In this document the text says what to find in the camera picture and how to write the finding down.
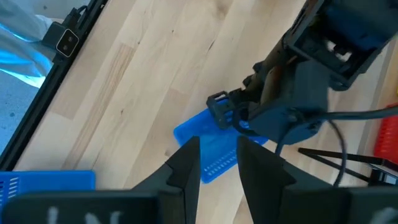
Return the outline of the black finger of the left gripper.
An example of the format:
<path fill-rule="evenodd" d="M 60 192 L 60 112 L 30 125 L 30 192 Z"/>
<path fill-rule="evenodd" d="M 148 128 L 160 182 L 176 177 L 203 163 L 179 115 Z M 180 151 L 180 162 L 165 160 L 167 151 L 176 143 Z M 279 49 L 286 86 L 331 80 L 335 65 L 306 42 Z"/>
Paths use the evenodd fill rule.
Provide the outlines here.
<path fill-rule="evenodd" d="M 295 144 L 315 135 L 328 111 L 327 69 L 315 63 L 276 66 L 244 79 L 239 90 L 238 131 L 264 136 L 278 144 Z"/>
<path fill-rule="evenodd" d="M 285 41 L 280 40 L 264 60 L 253 65 L 254 73 L 243 80 L 242 88 L 209 96 L 206 105 L 218 127 L 242 129 L 239 122 L 248 120 L 251 106 L 276 96 L 282 67 L 291 57 Z"/>

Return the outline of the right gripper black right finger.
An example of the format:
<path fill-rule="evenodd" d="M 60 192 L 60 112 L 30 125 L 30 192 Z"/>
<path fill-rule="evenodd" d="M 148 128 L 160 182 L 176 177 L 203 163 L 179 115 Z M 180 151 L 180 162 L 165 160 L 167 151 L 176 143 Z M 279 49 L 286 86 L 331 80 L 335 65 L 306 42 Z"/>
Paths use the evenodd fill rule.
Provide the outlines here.
<path fill-rule="evenodd" d="M 247 137 L 237 143 L 254 223 L 397 223 L 397 187 L 333 187 Z"/>

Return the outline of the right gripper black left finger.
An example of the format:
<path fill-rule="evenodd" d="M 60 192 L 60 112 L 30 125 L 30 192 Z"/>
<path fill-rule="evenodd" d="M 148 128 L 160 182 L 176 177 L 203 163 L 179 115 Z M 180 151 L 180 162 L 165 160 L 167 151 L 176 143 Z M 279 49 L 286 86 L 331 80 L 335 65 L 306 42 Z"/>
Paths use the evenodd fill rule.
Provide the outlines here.
<path fill-rule="evenodd" d="M 129 190 L 52 191 L 20 195 L 2 210 L 3 224 L 195 223 L 200 139 L 188 140 Z"/>

